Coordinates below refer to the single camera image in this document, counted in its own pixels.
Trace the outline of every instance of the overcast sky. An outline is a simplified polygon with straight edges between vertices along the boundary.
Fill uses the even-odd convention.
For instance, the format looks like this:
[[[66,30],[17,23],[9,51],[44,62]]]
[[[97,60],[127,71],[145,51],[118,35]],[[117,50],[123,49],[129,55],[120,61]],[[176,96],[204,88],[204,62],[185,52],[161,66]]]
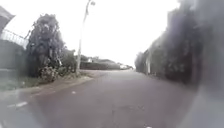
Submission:
[[[41,13],[56,14],[62,38],[78,49],[88,0],[0,0],[14,15],[7,29],[25,36]],[[82,53],[134,65],[136,54],[146,50],[166,28],[167,12],[176,0],[95,0],[83,33]]]

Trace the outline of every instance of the railing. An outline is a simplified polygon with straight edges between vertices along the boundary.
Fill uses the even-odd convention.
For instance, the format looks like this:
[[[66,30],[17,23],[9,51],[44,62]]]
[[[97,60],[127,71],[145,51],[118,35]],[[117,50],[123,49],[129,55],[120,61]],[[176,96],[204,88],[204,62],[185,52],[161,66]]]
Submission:
[[[26,48],[26,45],[28,44],[28,39],[20,36],[20,35],[17,35],[9,30],[6,30],[4,29],[2,31],[2,34],[1,34],[1,37],[0,39],[2,40],[8,40],[8,41],[11,41],[13,43],[16,43],[20,46],[22,46],[24,49]]]

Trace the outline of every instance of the white line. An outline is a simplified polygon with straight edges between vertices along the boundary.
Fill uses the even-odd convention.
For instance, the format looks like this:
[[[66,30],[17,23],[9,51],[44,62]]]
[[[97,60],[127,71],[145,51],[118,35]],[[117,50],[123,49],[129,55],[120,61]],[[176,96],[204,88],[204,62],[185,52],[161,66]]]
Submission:
[[[27,105],[27,102],[21,102],[21,103],[16,104],[16,107],[22,107],[25,105]]]
[[[20,102],[20,103],[18,103],[18,104],[12,104],[12,105],[9,105],[8,107],[9,108],[12,108],[12,107],[23,107],[23,106],[25,106],[25,105],[27,105],[27,102]]]

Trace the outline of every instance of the road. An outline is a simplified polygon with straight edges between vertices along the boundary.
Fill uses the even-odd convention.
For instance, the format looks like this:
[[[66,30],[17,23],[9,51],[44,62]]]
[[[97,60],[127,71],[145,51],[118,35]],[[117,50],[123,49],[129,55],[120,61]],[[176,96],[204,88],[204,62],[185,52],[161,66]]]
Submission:
[[[2,100],[0,128],[177,128],[195,96],[183,85],[111,71],[54,93]]]

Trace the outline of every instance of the street lamp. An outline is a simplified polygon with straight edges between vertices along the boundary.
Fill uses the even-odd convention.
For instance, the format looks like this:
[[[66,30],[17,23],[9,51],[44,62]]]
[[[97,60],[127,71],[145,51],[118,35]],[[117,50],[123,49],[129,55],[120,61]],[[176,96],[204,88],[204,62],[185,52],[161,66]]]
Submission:
[[[94,6],[96,3],[94,1],[89,0],[86,4],[86,10],[85,10],[85,14],[84,14],[84,18],[83,18],[83,22],[82,22],[82,28],[81,28],[81,37],[79,39],[79,50],[78,50],[78,57],[76,60],[76,75],[79,75],[79,70],[80,70],[80,63],[81,63],[81,46],[82,46],[82,34],[83,34],[83,28],[86,22],[86,18],[89,15],[89,4],[91,4],[92,6]]]

